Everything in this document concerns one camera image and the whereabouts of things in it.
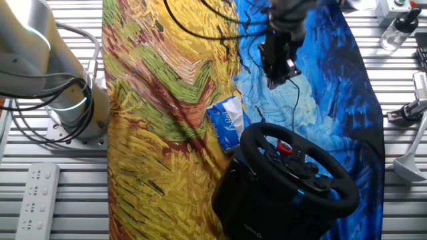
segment white power strip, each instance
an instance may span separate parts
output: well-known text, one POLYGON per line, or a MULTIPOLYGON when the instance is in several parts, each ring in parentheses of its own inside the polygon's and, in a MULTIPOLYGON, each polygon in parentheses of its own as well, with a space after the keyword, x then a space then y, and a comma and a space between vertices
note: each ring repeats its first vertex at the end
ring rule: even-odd
POLYGON ((59 166, 54 163, 30 166, 16 240, 49 239, 58 179, 59 166))

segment aluminum grating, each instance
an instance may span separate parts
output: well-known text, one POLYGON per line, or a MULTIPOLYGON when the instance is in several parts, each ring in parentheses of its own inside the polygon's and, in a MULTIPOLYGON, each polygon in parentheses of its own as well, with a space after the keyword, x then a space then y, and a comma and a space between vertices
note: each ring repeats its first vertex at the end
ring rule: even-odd
MULTIPOLYGON (((48 3, 56 20, 83 28, 101 40, 102 1, 56 0, 48 3)), ((384 113, 413 101, 412 74, 417 71, 417 64, 411 54, 415 52, 415 39, 409 38, 391 57, 380 57, 376 52, 383 30, 377 27, 374 12, 357 11, 347 14, 346 19, 359 44, 384 113)), ((427 18, 421 18, 417 31, 427 31, 427 18)), ((93 54, 92 43, 77 34, 65 30, 59 32, 86 67, 93 54)), ((100 57, 98 77, 103 76, 100 57)), ((36 103, 21 102, 23 105, 36 103)), ((39 133, 46 134, 49 117, 44 111, 31 111, 24 115, 30 125, 37 126, 39 133)), ((409 129, 393 126, 384 119, 386 188, 383 240, 427 239, 427 181, 407 184, 391 169, 393 158, 405 153, 417 129, 417 125, 409 129)), ((419 168, 427 172, 427 135, 416 153, 419 168)), ((106 153, 52 155, 49 150, 24 137, 14 124, 11 125, 0 165, 0 239, 15 238, 28 167, 45 161, 57 163, 61 168, 51 239, 109 239, 106 153)))

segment tissue packet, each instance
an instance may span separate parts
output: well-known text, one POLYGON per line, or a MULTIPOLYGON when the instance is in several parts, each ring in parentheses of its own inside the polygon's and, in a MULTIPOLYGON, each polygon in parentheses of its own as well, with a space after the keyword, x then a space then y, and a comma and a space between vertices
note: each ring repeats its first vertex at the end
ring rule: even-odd
POLYGON ((206 109, 218 141, 226 153, 231 153, 240 145, 240 136, 250 124, 239 97, 231 96, 206 109))

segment logo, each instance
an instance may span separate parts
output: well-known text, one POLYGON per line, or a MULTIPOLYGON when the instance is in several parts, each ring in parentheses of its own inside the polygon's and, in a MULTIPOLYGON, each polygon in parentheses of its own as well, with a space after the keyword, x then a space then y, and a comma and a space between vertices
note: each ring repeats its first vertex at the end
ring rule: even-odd
POLYGON ((259 239, 262 238, 261 233, 257 233, 251 227, 249 227, 248 225, 246 225, 246 223, 244 223, 244 227, 246 228, 246 230, 248 230, 249 232, 253 233, 257 238, 259 238, 259 239))
POLYGON ((234 127, 233 124, 233 120, 230 118, 230 116, 227 114, 227 112, 224 112, 224 115, 226 116, 226 118, 224 119, 224 121, 226 123, 229 123, 229 125, 224 125, 224 128, 226 128, 228 131, 235 131, 236 128, 234 127))
POLYGON ((215 129, 216 135, 218 136, 218 129, 216 128, 215 123, 212 123, 212 126, 213 126, 213 129, 215 129))

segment blue painted fabric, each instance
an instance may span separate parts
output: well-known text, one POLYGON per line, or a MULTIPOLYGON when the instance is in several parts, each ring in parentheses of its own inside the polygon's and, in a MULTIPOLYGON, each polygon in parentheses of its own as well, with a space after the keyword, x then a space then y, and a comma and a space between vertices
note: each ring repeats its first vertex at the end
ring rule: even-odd
MULTIPOLYGON (((235 0, 240 21, 263 21, 268 0, 235 0)), ((324 0, 306 19, 307 34, 298 49, 302 75, 295 132, 331 153, 350 173, 360 205, 339 219, 322 240, 380 239, 384 200, 383 115, 352 32, 333 0, 324 0)), ((240 25, 241 35, 259 33, 265 25, 240 25)), ((256 45, 264 36, 240 40, 242 72, 234 78, 252 122, 292 128, 298 91, 285 83, 270 91, 256 45)), ((320 173, 329 173, 320 167, 320 173)), ((338 198, 337 193, 331 197, 338 198)))

